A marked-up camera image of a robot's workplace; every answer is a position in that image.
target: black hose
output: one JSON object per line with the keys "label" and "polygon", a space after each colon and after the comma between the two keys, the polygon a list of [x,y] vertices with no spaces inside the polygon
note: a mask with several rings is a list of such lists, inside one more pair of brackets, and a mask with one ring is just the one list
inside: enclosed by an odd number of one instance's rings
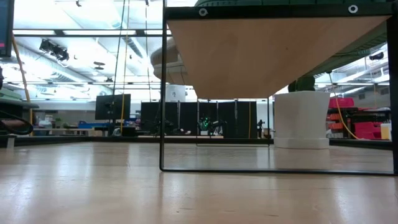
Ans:
{"label": "black hose", "polygon": [[22,127],[27,127],[27,130],[25,130],[25,131],[16,130],[16,129],[13,129],[12,127],[6,125],[3,122],[4,119],[3,120],[0,119],[0,128],[5,129],[7,132],[9,132],[11,134],[17,134],[17,135],[27,135],[33,131],[33,126],[28,121],[0,110],[0,117],[2,115],[6,115],[7,119],[11,118],[11,120],[21,121],[22,123],[24,123],[24,125]]}

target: yellow cable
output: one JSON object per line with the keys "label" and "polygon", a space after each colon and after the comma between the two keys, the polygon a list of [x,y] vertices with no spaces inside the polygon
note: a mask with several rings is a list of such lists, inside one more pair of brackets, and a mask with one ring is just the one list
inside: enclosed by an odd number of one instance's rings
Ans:
{"label": "yellow cable", "polygon": [[[129,0],[129,7],[127,9],[127,30],[129,29],[129,24],[130,24],[130,0]],[[129,32],[126,32],[126,49],[125,49],[125,55],[124,55],[124,75],[123,75],[123,94],[122,94],[122,115],[121,115],[121,122],[120,122],[120,135],[123,133],[123,122],[124,122],[124,87],[126,84],[126,69],[127,69],[127,41],[129,38]]]}
{"label": "yellow cable", "polygon": [[330,83],[331,83],[331,88],[333,90],[333,93],[335,94],[335,99],[336,99],[336,104],[337,104],[337,110],[338,110],[338,114],[340,115],[340,120],[343,123],[344,128],[347,130],[347,132],[350,133],[350,135],[352,135],[352,137],[354,137],[355,139],[359,139],[358,137],[355,136],[355,134],[353,134],[347,127],[347,125],[344,123],[343,120],[343,115],[341,115],[341,110],[340,110],[340,105],[338,104],[338,97],[337,94],[335,92],[335,86],[333,85],[333,81],[331,80],[331,75],[329,73],[329,78],[330,78]]}
{"label": "yellow cable", "polygon": [[251,102],[249,101],[249,138],[251,132]]}
{"label": "yellow cable", "polygon": [[[15,54],[17,55],[17,60],[18,60],[18,64],[19,64],[19,70],[21,71],[22,74],[22,82],[24,83],[24,90],[25,90],[25,94],[26,94],[26,101],[28,103],[30,103],[30,95],[29,95],[29,91],[27,89],[27,83],[26,83],[26,77],[25,77],[25,72],[24,72],[24,68],[22,66],[22,60],[21,57],[19,56],[19,50],[18,50],[18,46],[17,46],[17,41],[15,40],[14,34],[12,35],[12,46],[14,47],[14,51]],[[33,110],[29,109],[29,123],[31,125],[33,125]]]}
{"label": "yellow cable", "polygon": [[376,83],[373,78],[373,91],[374,91],[374,109],[377,108],[377,96],[376,96]]}

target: computer monitor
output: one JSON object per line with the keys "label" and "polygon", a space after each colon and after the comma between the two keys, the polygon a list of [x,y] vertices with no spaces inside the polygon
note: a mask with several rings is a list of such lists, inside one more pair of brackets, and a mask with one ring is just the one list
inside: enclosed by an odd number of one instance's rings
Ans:
{"label": "computer monitor", "polygon": [[[124,95],[123,119],[130,118],[131,95]],[[97,96],[95,104],[95,119],[121,119],[123,95]]]}
{"label": "computer monitor", "polygon": [[14,0],[0,0],[0,57],[11,56],[13,25]]}

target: rope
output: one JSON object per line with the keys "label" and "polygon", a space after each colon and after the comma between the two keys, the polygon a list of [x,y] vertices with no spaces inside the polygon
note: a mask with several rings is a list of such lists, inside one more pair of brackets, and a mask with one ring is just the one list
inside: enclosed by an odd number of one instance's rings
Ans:
{"label": "rope", "polygon": [[333,81],[331,80],[331,75],[329,73],[329,78],[330,78],[330,83],[331,83],[331,89],[333,90],[333,93],[335,94],[335,99],[336,99],[336,104],[337,104],[337,110],[338,110],[338,114],[340,115],[340,120],[343,123],[344,128],[347,130],[347,132],[350,133],[350,135],[352,135],[352,137],[354,137],[355,139],[359,139],[358,137],[355,136],[355,134],[353,134],[347,127],[347,125],[344,123],[343,121],[343,115],[341,115],[341,110],[340,110],[340,105],[338,104],[338,97],[335,91],[335,86],[333,85]]}
{"label": "rope", "polygon": [[249,101],[249,138],[251,132],[251,102]]}
{"label": "rope", "polygon": [[[127,9],[127,32],[126,32],[126,40],[129,38],[129,24],[130,24],[130,0],[129,0],[129,7]],[[121,115],[121,122],[120,122],[120,135],[123,133],[123,122],[124,122],[124,87],[126,86],[126,69],[127,69],[127,47],[128,44],[126,43],[125,55],[124,55],[124,75],[123,75],[123,94],[122,94],[122,115]]]}
{"label": "rope", "polygon": [[[21,71],[21,74],[22,74],[22,82],[24,83],[26,101],[28,103],[30,103],[30,95],[29,95],[29,91],[27,90],[27,83],[26,83],[24,67],[22,66],[22,60],[19,55],[19,50],[18,50],[18,46],[17,46],[17,42],[15,40],[14,34],[12,35],[12,46],[14,47],[15,54],[17,55],[19,70]],[[29,109],[29,124],[32,125],[32,123],[33,123],[33,109]]]}
{"label": "rope", "polygon": [[[116,90],[116,77],[117,77],[117,74],[118,74],[118,63],[119,63],[119,52],[120,52],[120,42],[121,42],[121,39],[122,39],[122,31],[123,31],[123,18],[124,18],[124,10],[125,10],[125,8],[126,8],[126,0],[123,0],[123,11],[122,11],[122,18],[121,18],[121,21],[120,21],[120,32],[119,32],[119,43],[118,43],[118,51],[117,51],[117,54],[116,54],[116,64],[115,64],[115,68],[114,68],[114,80],[113,80],[113,89],[112,89],[112,105],[111,105],[111,109],[112,109],[112,112],[111,112],[111,114],[113,115],[113,113],[114,113],[114,92],[115,92],[115,90]],[[110,133],[110,130],[111,130],[111,122],[110,122],[110,120],[109,120],[109,130],[108,130],[108,132]]]}
{"label": "rope", "polygon": [[[148,5],[145,6],[145,30],[148,30],[148,17],[147,17]],[[148,59],[148,35],[146,35],[146,50]],[[152,96],[150,93],[150,81],[149,81],[149,64],[147,63],[147,75],[148,75],[148,87],[149,87],[149,100],[152,102]]]}

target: wooden floor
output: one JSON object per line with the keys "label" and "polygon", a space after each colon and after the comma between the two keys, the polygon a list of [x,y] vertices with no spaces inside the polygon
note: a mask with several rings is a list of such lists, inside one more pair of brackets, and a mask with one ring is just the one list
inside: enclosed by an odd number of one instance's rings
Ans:
{"label": "wooden floor", "polygon": [[[391,152],[370,149],[332,147],[328,152],[312,151],[316,156],[310,156],[310,151],[301,155],[272,148],[173,144],[166,145],[165,151],[166,165],[186,168],[383,170],[391,166]],[[19,147],[14,152],[1,149],[0,223],[357,224],[398,220],[398,179],[393,177],[162,173],[158,156],[157,144],[84,142]]]}

